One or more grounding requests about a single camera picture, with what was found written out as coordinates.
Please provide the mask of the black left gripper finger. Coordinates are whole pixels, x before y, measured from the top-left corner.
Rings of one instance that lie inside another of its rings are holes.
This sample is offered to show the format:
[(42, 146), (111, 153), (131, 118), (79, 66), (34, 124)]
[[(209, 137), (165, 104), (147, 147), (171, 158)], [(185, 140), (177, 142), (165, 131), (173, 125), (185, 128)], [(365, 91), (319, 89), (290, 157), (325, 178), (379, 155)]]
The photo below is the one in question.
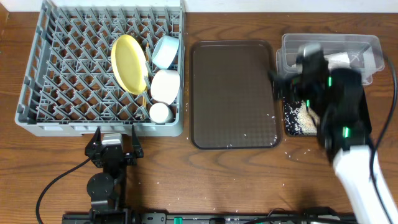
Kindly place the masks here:
[(139, 142), (139, 138), (136, 136), (134, 125), (132, 125), (132, 128), (131, 128), (131, 144), (132, 144), (132, 148), (135, 151), (140, 150), (140, 142)]
[(97, 127), (96, 132), (92, 138), (92, 145), (100, 145), (101, 144), (101, 130)]

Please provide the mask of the white paper napkin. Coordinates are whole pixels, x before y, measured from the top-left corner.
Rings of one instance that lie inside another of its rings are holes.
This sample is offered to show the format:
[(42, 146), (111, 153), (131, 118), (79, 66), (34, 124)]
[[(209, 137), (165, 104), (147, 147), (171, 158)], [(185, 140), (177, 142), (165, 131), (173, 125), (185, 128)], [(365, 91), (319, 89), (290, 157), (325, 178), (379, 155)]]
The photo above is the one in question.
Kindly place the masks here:
[(350, 68), (350, 61), (347, 52), (324, 55), (321, 52), (305, 53), (292, 65), (299, 71), (305, 70), (331, 70), (333, 68)]

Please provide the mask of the pale green cup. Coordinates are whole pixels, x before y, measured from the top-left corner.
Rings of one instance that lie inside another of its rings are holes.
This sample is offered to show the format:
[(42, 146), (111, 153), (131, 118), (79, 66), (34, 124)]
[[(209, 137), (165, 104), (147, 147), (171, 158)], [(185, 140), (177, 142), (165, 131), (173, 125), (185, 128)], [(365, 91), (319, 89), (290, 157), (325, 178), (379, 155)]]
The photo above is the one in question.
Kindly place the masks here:
[(174, 116), (171, 109), (163, 103), (155, 103), (149, 110), (151, 121), (157, 124), (169, 123), (173, 120)]

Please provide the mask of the white pink bowl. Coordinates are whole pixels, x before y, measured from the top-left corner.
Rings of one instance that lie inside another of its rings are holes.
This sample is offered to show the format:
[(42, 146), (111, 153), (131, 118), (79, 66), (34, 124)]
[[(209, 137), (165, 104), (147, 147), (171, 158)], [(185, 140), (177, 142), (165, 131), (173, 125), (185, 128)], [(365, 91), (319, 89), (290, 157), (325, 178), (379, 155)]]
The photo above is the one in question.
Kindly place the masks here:
[(155, 101), (171, 105), (178, 95), (180, 75), (176, 70), (159, 70), (151, 83), (151, 95)]

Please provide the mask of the yellow round plate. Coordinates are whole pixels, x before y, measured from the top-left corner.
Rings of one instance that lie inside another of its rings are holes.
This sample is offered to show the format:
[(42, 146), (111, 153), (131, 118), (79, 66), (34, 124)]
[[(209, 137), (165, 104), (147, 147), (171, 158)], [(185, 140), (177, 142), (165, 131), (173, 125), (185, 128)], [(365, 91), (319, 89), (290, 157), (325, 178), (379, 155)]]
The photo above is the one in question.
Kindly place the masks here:
[(147, 88), (146, 57), (134, 37), (124, 34), (114, 41), (111, 66), (119, 86), (126, 92), (140, 95)]

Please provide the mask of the light blue bowl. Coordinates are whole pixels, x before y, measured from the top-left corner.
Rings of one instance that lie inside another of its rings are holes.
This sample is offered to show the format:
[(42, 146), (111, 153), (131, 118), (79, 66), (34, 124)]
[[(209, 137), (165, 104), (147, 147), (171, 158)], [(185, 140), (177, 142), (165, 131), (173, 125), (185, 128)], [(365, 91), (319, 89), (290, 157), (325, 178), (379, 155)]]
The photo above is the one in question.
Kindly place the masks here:
[(152, 54), (152, 62), (159, 69), (168, 69), (179, 48), (179, 39), (164, 35), (156, 43)]

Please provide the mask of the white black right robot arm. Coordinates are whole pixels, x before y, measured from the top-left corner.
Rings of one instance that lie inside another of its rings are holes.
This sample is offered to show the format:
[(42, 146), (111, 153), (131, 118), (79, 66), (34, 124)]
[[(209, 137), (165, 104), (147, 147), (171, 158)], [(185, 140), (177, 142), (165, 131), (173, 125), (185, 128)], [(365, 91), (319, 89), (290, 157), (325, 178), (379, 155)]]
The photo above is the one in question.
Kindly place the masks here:
[(268, 73), (277, 96), (303, 100), (319, 117), (318, 141), (349, 198), (357, 222), (397, 223), (397, 205), (370, 137), (361, 74), (336, 68), (309, 78)]

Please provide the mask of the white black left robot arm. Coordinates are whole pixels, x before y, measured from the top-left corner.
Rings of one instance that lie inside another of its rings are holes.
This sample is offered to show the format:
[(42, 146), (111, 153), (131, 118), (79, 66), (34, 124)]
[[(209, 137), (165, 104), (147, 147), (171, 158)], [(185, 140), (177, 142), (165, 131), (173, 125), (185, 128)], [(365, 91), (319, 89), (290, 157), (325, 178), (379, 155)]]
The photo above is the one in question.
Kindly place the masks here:
[(97, 213), (119, 211), (126, 207), (127, 167), (137, 164), (144, 151), (134, 129), (131, 130), (132, 152), (124, 152), (120, 133), (101, 134), (100, 128), (85, 147), (85, 155), (102, 172), (87, 183), (91, 207)]

